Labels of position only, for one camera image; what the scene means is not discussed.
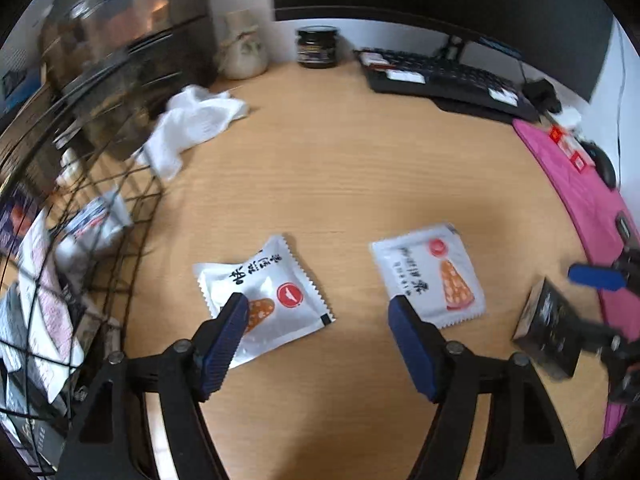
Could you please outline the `brown desktop organizer shelf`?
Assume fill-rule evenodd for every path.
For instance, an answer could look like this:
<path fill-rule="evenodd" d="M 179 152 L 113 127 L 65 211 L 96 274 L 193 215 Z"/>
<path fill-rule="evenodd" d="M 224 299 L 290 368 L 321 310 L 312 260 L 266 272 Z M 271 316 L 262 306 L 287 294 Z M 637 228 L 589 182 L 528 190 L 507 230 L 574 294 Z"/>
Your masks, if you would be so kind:
<path fill-rule="evenodd" d="M 118 160 L 145 144 L 174 94 L 217 76 L 208 0 L 53 0 L 39 42 L 81 133 Z"/>

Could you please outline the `phone in brown case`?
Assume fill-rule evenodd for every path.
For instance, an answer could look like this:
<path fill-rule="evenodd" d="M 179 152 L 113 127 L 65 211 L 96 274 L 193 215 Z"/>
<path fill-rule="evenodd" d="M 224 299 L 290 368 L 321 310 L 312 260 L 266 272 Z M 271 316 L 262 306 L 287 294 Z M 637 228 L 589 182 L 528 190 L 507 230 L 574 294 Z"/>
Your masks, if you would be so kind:
<path fill-rule="evenodd" d="M 615 226 L 626 249 L 638 249 L 639 241 L 626 214 L 620 211 L 615 217 Z"/>

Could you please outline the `pink desk mat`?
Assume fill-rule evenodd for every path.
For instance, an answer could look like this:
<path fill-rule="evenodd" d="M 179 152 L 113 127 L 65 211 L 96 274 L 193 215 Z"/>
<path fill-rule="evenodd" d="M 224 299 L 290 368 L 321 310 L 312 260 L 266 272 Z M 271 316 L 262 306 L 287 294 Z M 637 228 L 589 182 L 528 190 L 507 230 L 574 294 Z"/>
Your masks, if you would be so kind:
<path fill-rule="evenodd" d="M 547 131 L 514 119 L 513 128 L 535 157 L 558 193 L 582 242 L 587 261 L 609 266 L 623 250 L 623 241 L 615 226 L 615 217 L 623 212 L 630 230 L 639 238 L 620 193 L 610 190 L 593 167 L 578 171 L 553 142 Z M 639 298 L 628 290 L 598 292 L 605 324 L 622 330 L 629 339 L 639 337 Z M 604 419 L 605 437 L 612 436 L 626 408 L 608 404 Z"/>

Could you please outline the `black computer mouse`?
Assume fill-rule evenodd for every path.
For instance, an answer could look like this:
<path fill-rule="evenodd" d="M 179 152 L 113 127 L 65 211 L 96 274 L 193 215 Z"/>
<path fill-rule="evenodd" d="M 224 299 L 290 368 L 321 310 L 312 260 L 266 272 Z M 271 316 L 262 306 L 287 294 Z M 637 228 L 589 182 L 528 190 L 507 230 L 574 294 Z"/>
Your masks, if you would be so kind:
<path fill-rule="evenodd" d="M 614 190 L 617 186 L 616 174 L 611 159 L 608 158 L 605 151 L 591 141 L 580 141 L 580 145 L 593 160 L 597 173 L 604 184 L 610 190 Z"/>

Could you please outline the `red white small box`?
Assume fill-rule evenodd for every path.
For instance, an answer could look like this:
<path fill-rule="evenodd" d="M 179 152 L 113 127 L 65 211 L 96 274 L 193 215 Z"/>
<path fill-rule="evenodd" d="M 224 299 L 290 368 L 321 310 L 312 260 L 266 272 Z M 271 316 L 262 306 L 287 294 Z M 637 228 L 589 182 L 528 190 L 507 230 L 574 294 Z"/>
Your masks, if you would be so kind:
<path fill-rule="evenodd" d="M 583 172 L 587 167 L 594 167 L 591 156 L 570 132 L 552 126 L 549 136 L 578 172 Z"/>

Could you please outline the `pink white long pack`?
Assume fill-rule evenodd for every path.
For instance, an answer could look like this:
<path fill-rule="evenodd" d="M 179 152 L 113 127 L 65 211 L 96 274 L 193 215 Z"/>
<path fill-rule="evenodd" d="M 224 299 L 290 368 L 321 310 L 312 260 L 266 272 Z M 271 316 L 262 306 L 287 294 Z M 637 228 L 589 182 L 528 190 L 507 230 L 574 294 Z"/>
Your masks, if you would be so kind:
<path fill-rule="evenodd" d="M 55 271 L 47 213 L 40 211 L 18 250 L 18 289 L 29 350 L 49 402 L 61 393 L 85 352 L 74 336 L 70 312 Z"/>

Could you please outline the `white blue snack packet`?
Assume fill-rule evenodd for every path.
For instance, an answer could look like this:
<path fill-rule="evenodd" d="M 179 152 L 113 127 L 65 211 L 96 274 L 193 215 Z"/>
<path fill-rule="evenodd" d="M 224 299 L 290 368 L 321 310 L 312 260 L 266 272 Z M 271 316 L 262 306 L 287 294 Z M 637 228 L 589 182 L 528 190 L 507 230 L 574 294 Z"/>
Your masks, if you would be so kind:
<path fill-rule="evenodd" d="M 94 198 L 66 224 L 55 248 L 64 271 L 79 269 L 111 255 L 132 227 L 127 205 L 116 188 Z"/>

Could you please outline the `crumpled white tissue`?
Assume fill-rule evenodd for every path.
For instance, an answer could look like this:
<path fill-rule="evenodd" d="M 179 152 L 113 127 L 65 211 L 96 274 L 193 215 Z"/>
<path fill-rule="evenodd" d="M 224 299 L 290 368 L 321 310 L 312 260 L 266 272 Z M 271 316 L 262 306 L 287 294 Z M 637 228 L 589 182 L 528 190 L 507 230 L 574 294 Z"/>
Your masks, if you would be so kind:
<path fill-rule="evenodd" d="M 172 180 L 182 169 L 183 152 L 212 140 L 249 112 L 247 102 L 235 99 L 229 91 L 212 93 L 189 84 L 168 100 L 134 159 L 150 166 L 157 177 Z"/>

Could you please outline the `black mechanical keyboard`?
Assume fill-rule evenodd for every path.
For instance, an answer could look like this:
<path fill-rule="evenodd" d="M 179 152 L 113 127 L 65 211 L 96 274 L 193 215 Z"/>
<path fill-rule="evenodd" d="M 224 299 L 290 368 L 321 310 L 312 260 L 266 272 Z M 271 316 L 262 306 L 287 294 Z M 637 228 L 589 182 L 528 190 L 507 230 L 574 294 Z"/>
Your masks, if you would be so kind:
<path fill-rule="evenodd" d="M 445 112 L 510 124 L 538 122 L 539 113 L 514 82 L 446 58 L 385 50 L 354 52 L 369 87 L 378 93 L 427 98 Z"/>

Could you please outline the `small cream sack ornament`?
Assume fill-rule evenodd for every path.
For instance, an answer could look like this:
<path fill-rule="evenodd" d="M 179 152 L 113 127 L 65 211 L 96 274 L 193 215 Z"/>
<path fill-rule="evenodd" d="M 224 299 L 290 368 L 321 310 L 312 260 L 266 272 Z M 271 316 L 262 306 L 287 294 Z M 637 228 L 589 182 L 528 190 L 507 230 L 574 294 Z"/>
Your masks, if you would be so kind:
<path fill-rule="evenodd" d="M 259 26 L 249 10 L 224 16 L 228 36 L 220 44 L 219 67 L 229 80 L 259 76 L 268 68 L 268 53 L 259 35 Z"/>

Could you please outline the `dark glass jar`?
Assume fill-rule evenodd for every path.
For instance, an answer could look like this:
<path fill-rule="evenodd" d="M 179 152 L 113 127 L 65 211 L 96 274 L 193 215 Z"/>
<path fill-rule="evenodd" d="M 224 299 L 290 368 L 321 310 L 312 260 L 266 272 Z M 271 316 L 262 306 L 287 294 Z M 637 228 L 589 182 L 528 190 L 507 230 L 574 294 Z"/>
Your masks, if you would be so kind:
<path fill-rule="evenodd" d="M 296 52 L 299 65 L 307 68 L 337 66 L 337 38 L 340 31 L 333 26 L 312 25 L 296 30 Z"/>

